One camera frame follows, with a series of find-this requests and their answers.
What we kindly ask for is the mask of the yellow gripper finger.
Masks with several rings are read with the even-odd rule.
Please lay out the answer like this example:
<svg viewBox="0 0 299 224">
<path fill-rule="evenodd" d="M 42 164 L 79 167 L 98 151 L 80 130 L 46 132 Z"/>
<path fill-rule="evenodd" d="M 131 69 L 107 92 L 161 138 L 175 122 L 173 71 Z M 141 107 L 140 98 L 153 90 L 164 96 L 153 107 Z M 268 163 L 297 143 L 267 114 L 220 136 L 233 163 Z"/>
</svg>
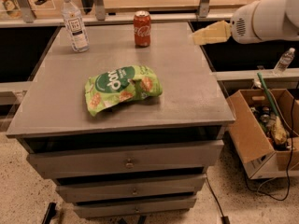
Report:
<svg viewBox="0 0 299 224">
<path fill-rule="evenodd" d="M 191 35 L 195 45 L 226 42 L 231 37 L 231 25 L 227 21 L 217 21 L 206 28 L 201 28 Z"/>
</svg>

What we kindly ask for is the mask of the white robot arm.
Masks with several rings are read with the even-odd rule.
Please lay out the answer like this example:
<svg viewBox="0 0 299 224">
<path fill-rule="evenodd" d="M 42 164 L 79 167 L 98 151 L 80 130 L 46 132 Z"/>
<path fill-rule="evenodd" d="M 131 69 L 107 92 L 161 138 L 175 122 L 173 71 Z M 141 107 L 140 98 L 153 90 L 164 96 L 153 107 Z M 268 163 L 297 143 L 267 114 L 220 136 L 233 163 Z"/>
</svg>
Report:
<svg viewBox="0 0 299 224">
<path fill-rule="evenodd" d="M 192 33 L 195 45 L 299 40 L 299 0 L 260 0 L 239 8 L 227 21 L 217 21 Z"/>
</svg>

